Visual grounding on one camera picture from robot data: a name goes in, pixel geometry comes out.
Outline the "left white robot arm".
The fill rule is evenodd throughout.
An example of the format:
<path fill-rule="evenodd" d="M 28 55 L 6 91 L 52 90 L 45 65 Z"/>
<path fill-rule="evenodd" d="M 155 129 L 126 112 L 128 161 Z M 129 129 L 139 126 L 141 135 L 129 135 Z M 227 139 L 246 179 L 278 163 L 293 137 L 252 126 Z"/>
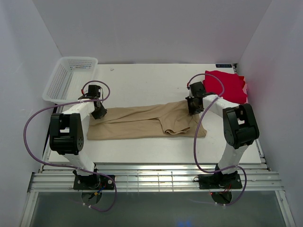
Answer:
<path fill-rule="evenodd" d="M 82 150 L 84 135 L 82 121 L 92 116 L 95 120 L 104 117 L 107 110 L 99 100 L 103 95 L 98 85 L 89 85 L 88 92 L 79 98 L 80 103 L 73 105 L 63 113 L 54 113 L 50 120 L 50 148 L 64 156 L 69 163 L 76 167 L 73 174 L 76 182 L 85 188 L 96 189 L 100 186 L 100 176 L 96 165 Z"/>

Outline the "beige t shirt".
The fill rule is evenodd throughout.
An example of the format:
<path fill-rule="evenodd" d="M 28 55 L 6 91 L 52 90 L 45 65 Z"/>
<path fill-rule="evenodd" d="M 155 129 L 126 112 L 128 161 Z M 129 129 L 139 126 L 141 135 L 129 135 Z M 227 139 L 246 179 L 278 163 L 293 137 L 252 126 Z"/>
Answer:
<path fill-rule="evenodd" d="M 89 120 L 88 140 L 194 137 L 200 117 L 190 115 L 187 101 L 163 105 L 108 108 Z"/>

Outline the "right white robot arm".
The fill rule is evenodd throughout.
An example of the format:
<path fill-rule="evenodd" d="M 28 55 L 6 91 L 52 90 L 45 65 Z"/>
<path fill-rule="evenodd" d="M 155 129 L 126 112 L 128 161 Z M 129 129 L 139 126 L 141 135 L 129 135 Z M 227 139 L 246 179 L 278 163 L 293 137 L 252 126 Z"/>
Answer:
<path fill-rule="evenodd" d="M 215 171 L 198 175 L 196 182 L 200 189 L 241 189 L 242 183 L 237 166 L 244 151 L 258 137 L 259 129 L 250 104 L 235 104 L 207 93 L 202 82 L 188 85 L 186 97 L 191 115 L 205 114 L 207 111 L 222 117 L 223 135 L 226 146 Z"/>

